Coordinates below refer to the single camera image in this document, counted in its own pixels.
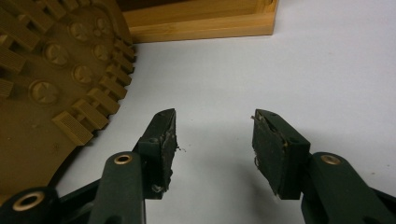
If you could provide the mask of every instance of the wooden board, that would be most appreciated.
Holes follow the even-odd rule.
[[[135,43],[271,35],[277,0],[119,0]]]

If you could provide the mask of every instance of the rubber tread pattern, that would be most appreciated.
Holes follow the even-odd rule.
[[[114,0],[3,0],[0,17],[1,204],[106,127],[134,51]]]

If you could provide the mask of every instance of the raised rectangular block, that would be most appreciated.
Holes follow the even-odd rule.
[[[0,35],[0,46],[3,48],[9,49],[13,42],[14,40],[9,35]]]
[[[8,98],[13,87],[14,83],[0,78],[0,96]]]
[[[107,88],[114,93],[119,99],[123,99],[126,95],[126,90],[117,82],[111,80],[109,77],[102,77],[100,85]]]
[[[0,8],[0,32],[12,37],[18,44],[32,51],[40,38],[24,27],[17,19]]]
[[[84,146],[93,138],[93,135],[67,111],[52,119],[69,139],[77,146]]]
[[[112,76],[117,77],[117,79],[125,86],[129,85],[132,79],[121,69],[119,69],[116,65],[111,64],[106,72]]]
[[[47,0],[46,1],[47,9],[49,12],[57,19],[59,20],[63,16],[66,15],[66,11],[62,7],[61,4],[57,0]]]
[[[114,46],[122,51],[122,53],[129,59],[132,60],[134,58],[134,50],[126,46],[121,40],[116,40]]]
[[[97,88],[90,90],[88,96],[97,101],[109,114],[115,114],[120,108],[115,100]]]
[[[0,46],[0,67],[4,67],[9,71],[18,74],[25,63],[26,60],[20,55]]]
[[[118,54],[118,53],[114,54],[113,59],[114,61],[119,63],[121,67],[125,69],[126,72],[130,73],[134,71],[134,66],[132,65],[132,63],[129,62],[122,54]]]
[[[108,124],[108,119],[85,100],[78,100],[73,108],[85,116],[95,129],[102,129]]]
[[[73,11],[74,9],[78,8],[78,3],[76,0],[62,0],[62,3],[69,11]]]
[[[17,8],[21,14],[27,15],[38,30],[46,33],[54,24],[54,21],[47,16],[40,7],[31,0],[2,0],[8,5]]]

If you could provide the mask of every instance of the white background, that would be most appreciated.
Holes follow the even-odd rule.
[[[58,184],[61,195],[99,178],[131,150],[154,114],[177,111],[170,189],[147,201],[148,223],[304,223],[256,169],[256,108],[282,116],[311,152],[343,156],[396,196],[396,2],[280,0],[271,36],[135,45],[120,111]]]

